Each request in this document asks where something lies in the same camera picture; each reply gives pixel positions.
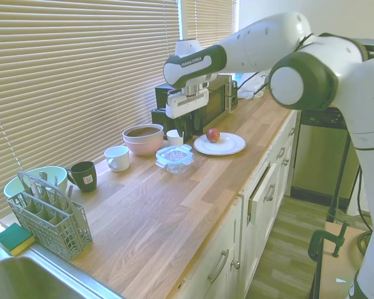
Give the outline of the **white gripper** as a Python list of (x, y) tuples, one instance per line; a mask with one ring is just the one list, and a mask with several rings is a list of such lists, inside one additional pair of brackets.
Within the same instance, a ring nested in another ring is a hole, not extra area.
[[(166, 116), (175, 119), (206, 106), (208, 102), (209, 90), (207, 88), (200, 90), (195, 96), (186, 96), (181, 92), (171, 93), (166, 101)], [(188, 126), (190, 129), (194, 129), (194, 113), (190, 113), (188, 116)], [(195, 113), (195, 128), (202, 128), (202, 126), (203, 113), (197, 111)]]

